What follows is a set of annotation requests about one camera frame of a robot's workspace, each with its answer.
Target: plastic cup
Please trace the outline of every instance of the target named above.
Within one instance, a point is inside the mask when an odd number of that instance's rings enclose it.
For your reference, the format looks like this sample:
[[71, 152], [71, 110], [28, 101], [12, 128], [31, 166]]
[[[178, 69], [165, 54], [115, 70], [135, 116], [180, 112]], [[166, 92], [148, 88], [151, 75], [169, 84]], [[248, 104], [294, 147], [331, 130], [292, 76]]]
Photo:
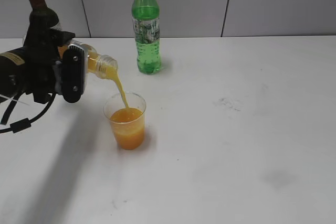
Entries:
[[107, 100], [104, 106], [104, 115], [110, 122], [114, 138], [119, 146], [126, 150], [133, 150], [139, 147], [144, 140], [146, 102], [140, 95], [133, 92], [125, 92], [125, 96], [129, 107], [140, 110], [141, 116], [125, 123], [115, 122], [111, 119], [115, 112], [125, 108], [119, 93]]

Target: green plastic bottle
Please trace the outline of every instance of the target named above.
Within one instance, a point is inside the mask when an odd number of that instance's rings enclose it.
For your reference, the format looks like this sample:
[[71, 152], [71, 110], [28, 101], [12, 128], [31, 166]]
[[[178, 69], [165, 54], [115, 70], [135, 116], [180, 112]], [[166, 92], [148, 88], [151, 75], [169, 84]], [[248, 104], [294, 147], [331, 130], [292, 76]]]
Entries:
[[134, 0], [132, 5], [138, 69], [153, 74], [160, 70], [160, 9], [156, 0]]

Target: cup of orange juice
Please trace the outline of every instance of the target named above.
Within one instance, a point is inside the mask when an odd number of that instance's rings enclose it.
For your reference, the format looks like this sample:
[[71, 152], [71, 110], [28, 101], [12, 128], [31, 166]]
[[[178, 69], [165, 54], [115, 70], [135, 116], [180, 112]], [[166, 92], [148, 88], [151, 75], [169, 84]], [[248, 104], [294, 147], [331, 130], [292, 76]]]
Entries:
[[138, 94], [125, 92], [129, 105], [125, 107], [121, 94], [109, 98], [104, 106], [104, 115], [109, 120], [114, 138], [126, 150], [139, 147], [145, 135], [146, 102]]

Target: sticker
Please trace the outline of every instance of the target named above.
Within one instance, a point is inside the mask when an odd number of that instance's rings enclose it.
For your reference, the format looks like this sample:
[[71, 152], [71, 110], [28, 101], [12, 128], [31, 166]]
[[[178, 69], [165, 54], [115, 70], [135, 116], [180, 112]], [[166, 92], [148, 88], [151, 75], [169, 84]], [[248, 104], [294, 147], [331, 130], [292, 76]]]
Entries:
[[2, 54], [0, 54], [0, 56], [6, 57], [18, 66], [25, 63], [25, 61], [20, 56], [15, 55], [12, 52], [3, 52]]
[[152, 20], [133, 19], [135, 40], [142, 44], [151, 44], [160, 38], [159, 18]]

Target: white table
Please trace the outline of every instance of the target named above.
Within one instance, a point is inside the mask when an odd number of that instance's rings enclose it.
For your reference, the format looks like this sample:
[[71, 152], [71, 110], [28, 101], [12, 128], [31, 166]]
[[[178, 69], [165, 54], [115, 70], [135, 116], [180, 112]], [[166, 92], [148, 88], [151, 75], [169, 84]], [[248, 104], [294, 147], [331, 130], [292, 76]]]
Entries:
[[[0, 135], [1, 224], [336, 223], [336, 37], [162, 39], [154, 76], [133, 39], [82, 41], [146, 99], [147, 140], [117, 148], [117, 89], [90, 76], [78, 103]], [[43, 108], [22, 100], [11, 122]]]

